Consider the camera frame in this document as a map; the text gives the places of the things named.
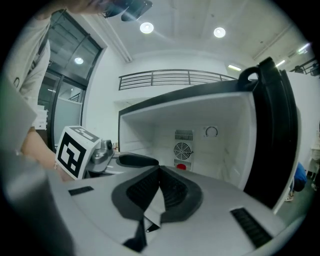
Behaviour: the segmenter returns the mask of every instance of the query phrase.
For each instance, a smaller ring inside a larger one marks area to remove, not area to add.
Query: white cube
[[[82,126],[66,126],[63,129],[55,161],[73,179],[81,180],[94,150],[101,145],[101,138]]]

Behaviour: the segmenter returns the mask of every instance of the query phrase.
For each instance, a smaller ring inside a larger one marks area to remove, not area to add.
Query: black camera
[[[136,21],[152,5],[149,0],[112,0],[105,8],[104,17],[110,18],[124,12],[121,16],[123,22]]]

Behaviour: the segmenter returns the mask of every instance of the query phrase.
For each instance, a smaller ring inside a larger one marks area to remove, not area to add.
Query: blue object
[[[303,167],[303,165],[300,162],[298,162],[298,166],[297,166],[295,174],[294,174],[294,179],[299,180],[299,181],[303,181],[304,183],[307,182],[305,168]]]

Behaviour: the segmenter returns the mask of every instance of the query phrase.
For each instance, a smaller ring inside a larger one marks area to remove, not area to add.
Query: white appliance
[[[253,73],[258,80],[248,79]],[[130,106],[119,112],[118,122],[119,151],[164,166],[184,164],[270,208],[279,204],[295,171],[297,107],[286,72],[270,58],[239,80],[192,86]],[[177,131],[191,131],[192,140],[177,139]]]

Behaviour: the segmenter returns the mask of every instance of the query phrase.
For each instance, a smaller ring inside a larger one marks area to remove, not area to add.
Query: cooling fan
[[[177,143],[173,151],[179,160],[187,160],[193,153],[190,146],[185,142]]]

